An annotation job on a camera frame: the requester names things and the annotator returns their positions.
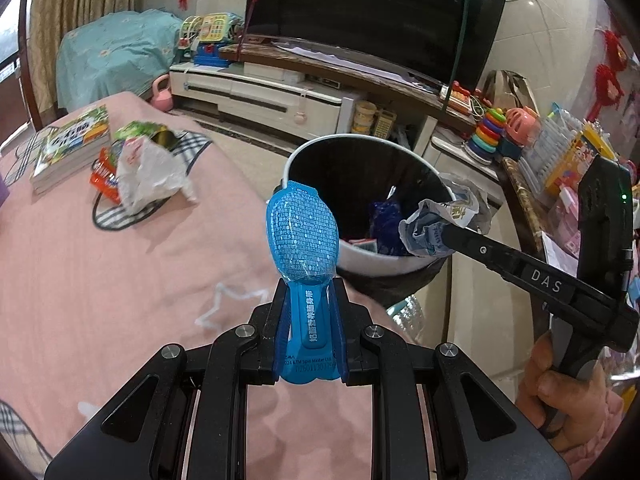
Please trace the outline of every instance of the pink kettlebell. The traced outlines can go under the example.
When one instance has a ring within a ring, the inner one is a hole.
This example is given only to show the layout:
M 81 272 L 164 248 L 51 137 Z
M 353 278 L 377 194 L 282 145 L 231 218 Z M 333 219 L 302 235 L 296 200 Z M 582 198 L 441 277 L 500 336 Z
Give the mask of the pink kettlebell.
M 151 105 L 153 108 L 160 110 L 161 112 L 168 112 L 174 107 L 174 98 L 171 95 L 171 83 L 167 83 L 166 87 L 160 90 L 158 86 L 161 82 L 169 79 L 168 74 L 161 75 L 153 83 L 152 89 L 154 96 L 151 98 Z

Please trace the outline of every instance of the drawer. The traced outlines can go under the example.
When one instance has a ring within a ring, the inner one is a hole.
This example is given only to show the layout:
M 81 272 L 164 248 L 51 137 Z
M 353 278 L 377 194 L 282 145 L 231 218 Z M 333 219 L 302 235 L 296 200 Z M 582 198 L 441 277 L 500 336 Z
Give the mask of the drawer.
M 171 72 L 171 92 L 174 95 L 220 104 L 231 94 L 232 81 L 226 77 Z
M 273 88 L 233 81 L 229 99 L 218 110 L 276 128 L 303 139 L 332 135 L 338 122 L 340 105 L 307 98 L 306 122 L 296 124 L 300 96 Z

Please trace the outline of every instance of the red snack package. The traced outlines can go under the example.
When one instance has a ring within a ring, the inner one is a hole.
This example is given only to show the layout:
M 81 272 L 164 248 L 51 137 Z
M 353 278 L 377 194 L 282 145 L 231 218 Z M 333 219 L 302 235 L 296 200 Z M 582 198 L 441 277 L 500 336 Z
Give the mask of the red snack package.
M 106 148 L 101 149 L 100 157 L 94 160 L 89 182 L 109 200 L 120 204 L 116 170 L 109 162 L 109 152 Z

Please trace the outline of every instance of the white plastic bag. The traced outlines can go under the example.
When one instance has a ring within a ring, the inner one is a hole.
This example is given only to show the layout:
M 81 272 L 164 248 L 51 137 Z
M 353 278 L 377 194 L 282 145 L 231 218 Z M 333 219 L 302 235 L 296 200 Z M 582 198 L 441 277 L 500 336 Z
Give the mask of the white plastic bag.
M 125 143 L 116 176 L 120 201 L 130 215 L 180 190 L 187 200 L 196 202 L 184 162 L 148 137 L 135 137 Z
M 418 204 L 418 211 L 398 225 L 402 243 L 414 256 L 442 258 L 453 254 L 455 251 L 442 241 L 442 230 L 448 223 L 483 235 L 491 228 L 491 211 L 484 190 L 457 175 L 441 173 L 439 177 L 455 200 L 438 203 L 426 198 Z

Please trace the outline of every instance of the television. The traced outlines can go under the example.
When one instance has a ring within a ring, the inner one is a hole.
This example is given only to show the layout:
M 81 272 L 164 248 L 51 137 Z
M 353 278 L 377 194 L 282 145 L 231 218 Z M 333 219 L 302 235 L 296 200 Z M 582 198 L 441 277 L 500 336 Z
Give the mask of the television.
M 478 85 L 505 0 L 469 0 L 456 80 Z M 449 82 L 463 0 L 258 0 L 249 34 L 293 38 L 369 54 L 409 73 Z

